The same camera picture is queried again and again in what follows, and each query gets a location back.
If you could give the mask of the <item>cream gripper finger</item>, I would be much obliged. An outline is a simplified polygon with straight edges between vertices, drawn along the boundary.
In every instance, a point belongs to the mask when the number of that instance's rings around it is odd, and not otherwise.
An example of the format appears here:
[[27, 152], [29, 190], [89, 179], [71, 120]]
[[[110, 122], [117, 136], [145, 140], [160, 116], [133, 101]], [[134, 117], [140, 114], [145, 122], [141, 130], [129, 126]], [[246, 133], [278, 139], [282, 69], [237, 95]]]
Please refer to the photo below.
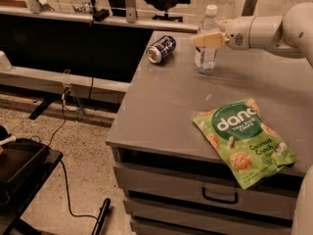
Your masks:
[[210, 33], [197, 34], [194, 43], [197, 47], [218, 49], [229, 41], [225, 32], [215, 31]]
[[220, 20], [219, 21], [220, 30], [221, 31], [225, 31], [227, 24], [229, 24], [230, 22], [231, 22], [231, 20], [229, 20], [229, 19], [227, 19], [227, 20]]

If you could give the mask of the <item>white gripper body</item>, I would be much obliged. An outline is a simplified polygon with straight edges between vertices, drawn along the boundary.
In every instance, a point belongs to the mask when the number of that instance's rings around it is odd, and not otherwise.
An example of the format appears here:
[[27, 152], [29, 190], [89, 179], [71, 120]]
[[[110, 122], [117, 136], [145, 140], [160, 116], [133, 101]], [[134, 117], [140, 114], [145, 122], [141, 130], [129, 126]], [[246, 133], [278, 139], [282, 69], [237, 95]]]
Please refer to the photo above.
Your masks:
[[239, 17], [226, 25], [226, 45], [232, 49], [249, 49], [249, 33], [254, 16]]

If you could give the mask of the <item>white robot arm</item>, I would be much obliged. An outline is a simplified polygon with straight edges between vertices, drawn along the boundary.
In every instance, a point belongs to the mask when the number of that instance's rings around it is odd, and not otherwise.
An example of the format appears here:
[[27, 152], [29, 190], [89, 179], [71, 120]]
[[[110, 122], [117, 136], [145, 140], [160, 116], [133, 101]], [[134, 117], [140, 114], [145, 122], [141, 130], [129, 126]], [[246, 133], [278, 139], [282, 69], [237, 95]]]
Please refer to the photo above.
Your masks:
[[[235, 50], [262, 49], [281, 57], [305, 57], [313, 66], [313, 3], [293, 6], [284, 16], [243, 16], [224, 20], [221, 30], [198, 33], [192, 43], [197, 47]], [[313, 165], [307, 170], [298, 193], [291, 235], [313, 233]]]

